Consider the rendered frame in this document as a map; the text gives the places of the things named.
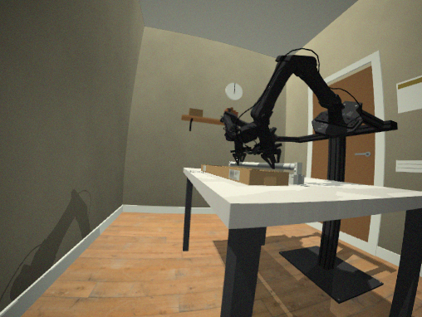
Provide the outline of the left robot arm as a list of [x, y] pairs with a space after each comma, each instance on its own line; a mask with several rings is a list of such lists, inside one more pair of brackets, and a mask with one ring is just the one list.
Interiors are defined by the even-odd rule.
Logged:
[[276, 58], [275, 73], [273, 72], [272, 79], [268, 82], [263, 96], [259, 97], [259, 102], [257, 101], [258, 103], [251, 110], [250, 115], [253, 122], [239, 128], [240, 137], [244, 144], [254, 141], [258, 137], [262, 138], [271, 134], [268, 126], [273, 113], [272, 109], [292, 74], [299, 76], [310, 87], [319, 100], [320, 106], [326, 108], [329, 113], [328, 117], [328, 113], [321, 112], [315, 118], [315, 121], [348, 129], [355, 127], [359, 119], [342, 115], [345, 106], [341, 103], [340, 96], [335, 94], [322, 79], [317, 70], [317, 59], [314, 56], [288, 55], [284, 56], [283, 60], [282, 58], [283, 56]]

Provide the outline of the white long tube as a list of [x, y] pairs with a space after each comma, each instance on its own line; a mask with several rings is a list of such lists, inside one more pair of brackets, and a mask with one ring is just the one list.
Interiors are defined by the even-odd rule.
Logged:
[[[244, 167], [255, 167], [255, 168], [271, 168], [268, 163], [246, 163], [246, 162], [239, 162], [237, 165], [236, 162], [231, 162], [230, 165], [234, 166], [244, 166]], [[294, 170], [295, 164], [294, 163], [275, 163], [275, 169], [286, 169], [286, 170]]]

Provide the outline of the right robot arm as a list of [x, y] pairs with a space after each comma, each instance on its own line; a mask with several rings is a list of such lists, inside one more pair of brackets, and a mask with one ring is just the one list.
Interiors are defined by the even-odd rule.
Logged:
[[[241, 137], [239, 136], [240, 133], [238, 133], [239, 132], [239, 129], [238, 129], [239, 127], [238, 126], [242, 127], [242, 126], [245, 126], [245, 125], [247, 125], [249, 123], [247, 123], [245, 121], [242, 121], [240, 119], [238, 121], [237, 120], [238, 118], [237, 118], [237, 116], [234, 113], [231, 113], [231, 112], [226, 113], [226, 112], [228, 112], [228, 111], [224, 111], [223, 118], [220, 119], [220, 122], [224, 123], [225, 127], [227, 125], [227, 127], [225, 128], [226, 129], [225, 130], [226, 133], [224, 134], [224, 136], [226, 137], [226, 140], [227, 141], [234, 141], [234, 142], [238, 142], [240, 140], [242, 142]], [[225, 120], [225, 122], [224, 122], [224, 120]], [[235, 120], [235, 122], [233, 124], [230, 124], [234, 120]], [[229, 123], [229, 121], [230, 121], [230, 123]], [[238, 123], [237, 123], [237, 121], [238, 121]], [[238, 135], [239, 140], [238, 140], [237, 134], [236, 134], [236, 123], [237, 123], [237, 133], [239, 134]], [[234, 134], [233, 133], [229, 133], [227, 130], [230, 131], [230, 132], [234, 132]], [[239, 143], [241, 143], [241, 142], [239, 142]]]

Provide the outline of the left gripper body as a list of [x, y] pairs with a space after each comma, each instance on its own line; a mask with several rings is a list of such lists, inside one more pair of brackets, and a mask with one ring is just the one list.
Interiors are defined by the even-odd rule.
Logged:
[[267, 136], [259, 138], [260, 143], [255, 144], [252, 150], [254, 150], [257, 146], [260, 146], [261, 148], [259, 149], [259, 151], [257, 151], [257, 154], [261, 154], [261, 156], [269, 156], [276, 153], [277, 151], [280, 151], [281, 149], [277, 148], [282, 146], [282, 143], [275, 144], [272, 135], [270, 134], [268, 136], [269, 138]]

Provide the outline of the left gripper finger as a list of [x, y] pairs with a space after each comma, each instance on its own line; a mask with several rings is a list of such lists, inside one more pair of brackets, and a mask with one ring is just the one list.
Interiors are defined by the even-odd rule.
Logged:
[[[280, 151], [277, 151], [276, 153], [274, 153], [274, 154], [276, 154], [277, 155], [277, 161], [276, 161], [276, 159], [275, 159], [275, 156], [274, 156], [274, 163], [279, 163], [279, 161], [280, 161], [280, 157], [281, 157], [281, 150]], [[274, 155], [273, 154], [273, 155]]]
[[[274, 155], [269, 155], [269, 156], [261, 156], [269, 165], [272, 169], [275, 169], [275, 163], [274, 163]], [[270, 159], [271, 161], [269, 161], [268, 159]], [[271, 163], [270, 163], [271, 162]]]

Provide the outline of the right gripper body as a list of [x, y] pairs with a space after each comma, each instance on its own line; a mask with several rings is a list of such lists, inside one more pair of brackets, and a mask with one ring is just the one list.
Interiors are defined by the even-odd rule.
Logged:
[[239, 143], [239, 141], [238, 142], [234, 142], [234, 148], [235, 148], [235, 150], [231, 150], [230, 153], [245, 154], [244, 153], [245, 150], [251, 151], [248, 147], [243, 147], [243, 144], [242, 143]]

